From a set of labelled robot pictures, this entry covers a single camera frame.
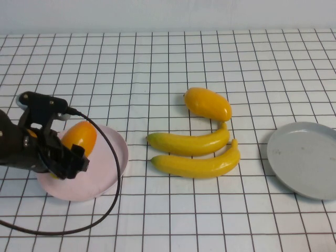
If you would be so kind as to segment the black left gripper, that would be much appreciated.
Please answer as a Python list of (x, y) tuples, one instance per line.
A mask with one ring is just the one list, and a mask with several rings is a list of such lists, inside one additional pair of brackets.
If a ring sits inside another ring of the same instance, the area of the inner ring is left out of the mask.
[(31, 161), (26, 165), (36, 173), (51, 173), (59, 179), (74, 179), (79, 172), (86, 172), (89, 160), (85, 149), (71, 144), (66, 147), (58, 133), (52, 129), (19, 127), (22, 131), (22, 152), (25, 159)]

